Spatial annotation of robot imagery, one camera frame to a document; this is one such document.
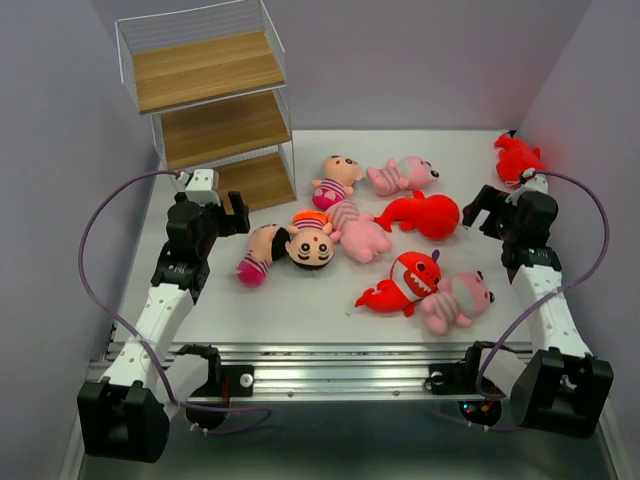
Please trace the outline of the boy doll magenta pants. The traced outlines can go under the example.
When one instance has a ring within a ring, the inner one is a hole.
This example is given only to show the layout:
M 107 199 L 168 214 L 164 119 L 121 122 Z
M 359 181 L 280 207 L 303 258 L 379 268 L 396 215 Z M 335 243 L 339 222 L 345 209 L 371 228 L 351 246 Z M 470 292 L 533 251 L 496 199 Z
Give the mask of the boy doll magenta pants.
M 287 255 L 289 232 L 278 224 L 267 224 L 252 232 L 248 252 L 236 267 L 236 276 L 242 285 L 259 287 L 266 279 L 271 265 Z

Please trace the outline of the boy doll orange pants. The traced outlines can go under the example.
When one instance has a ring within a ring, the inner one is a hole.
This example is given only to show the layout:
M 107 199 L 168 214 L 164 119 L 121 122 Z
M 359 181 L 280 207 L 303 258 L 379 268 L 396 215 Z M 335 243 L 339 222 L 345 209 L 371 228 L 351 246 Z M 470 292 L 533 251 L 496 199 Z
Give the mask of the boy doll orange pants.
M 294 215 L 286 230 L 290 234 L 286 252 L 299 268 L 320 270 L 333 259 L 333 225 L 323 212 L 301 210 Z

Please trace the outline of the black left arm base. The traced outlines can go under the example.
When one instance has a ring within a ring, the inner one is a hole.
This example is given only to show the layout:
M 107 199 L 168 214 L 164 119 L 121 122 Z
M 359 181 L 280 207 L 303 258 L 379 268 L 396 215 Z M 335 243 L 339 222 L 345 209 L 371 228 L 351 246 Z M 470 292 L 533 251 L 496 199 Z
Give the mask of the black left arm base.
M 177 356 L 204 360 L 206 372 L 197 376 L 195 386 L 187 390 L 187 399 L 214 398 L 205 406 L 228 408 L 232 398 L 248 398 L 253 395 L 253 365 L 232 365 L 222 362 L 219 350 L 211 345 L 184 345 Z

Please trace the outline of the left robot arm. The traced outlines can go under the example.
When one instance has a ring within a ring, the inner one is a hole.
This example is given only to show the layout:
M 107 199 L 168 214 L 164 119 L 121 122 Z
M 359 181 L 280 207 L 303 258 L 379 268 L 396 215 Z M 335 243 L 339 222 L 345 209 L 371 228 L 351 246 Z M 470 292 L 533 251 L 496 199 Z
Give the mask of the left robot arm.
M 246 234 L 249 208 L 237 191 L 233 211 L 214 201 L 196 202 L 180 192 L 167 212 L 164 243 L 147 299 L 117 359 L 97 381 L 85 382 L 77 406 L 89 456 L 156 462 L 166 447 L 170 422 L 196 389 L 215 392 L 223 371 L 214 347 L 190 346 L 169 369 L 162 364 L 173 339 L 208 279 L 208 256 L 219 237 Z

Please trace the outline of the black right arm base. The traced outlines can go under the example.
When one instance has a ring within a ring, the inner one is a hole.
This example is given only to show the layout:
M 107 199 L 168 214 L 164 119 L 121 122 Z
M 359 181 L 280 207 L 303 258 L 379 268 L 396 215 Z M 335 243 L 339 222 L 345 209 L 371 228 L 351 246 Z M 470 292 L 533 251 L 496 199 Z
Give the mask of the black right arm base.
M 475 381 L 481 366 L 481 354 L 490 350 L 493 342 L 475 341 L 461 360 L 433 363 L 423 382 L 423 389 L 436 396 L 461 395 L 459 416 L 470 428 L 488 432 L 514 432 L 520 427 L 501 425 L 503 407 L 500 400 L 470 400 L 476 394 Z

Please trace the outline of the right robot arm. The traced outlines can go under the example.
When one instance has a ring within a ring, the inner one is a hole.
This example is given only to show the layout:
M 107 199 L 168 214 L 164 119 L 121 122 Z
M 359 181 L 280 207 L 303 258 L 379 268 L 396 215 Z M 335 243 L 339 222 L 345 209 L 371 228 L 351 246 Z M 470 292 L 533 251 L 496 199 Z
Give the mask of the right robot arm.
M 523 186 L 513 193 L 485 185 L 463 209 L 470 227 L 502 243 L 501 262 L 524 311 L 489 349 L 460 366 L 463 384 L 507 400 L 518 427 L 585 439 L 599 422 L 614 372 L 581 338 L 556 252 L 548 246 L 556 200 Z

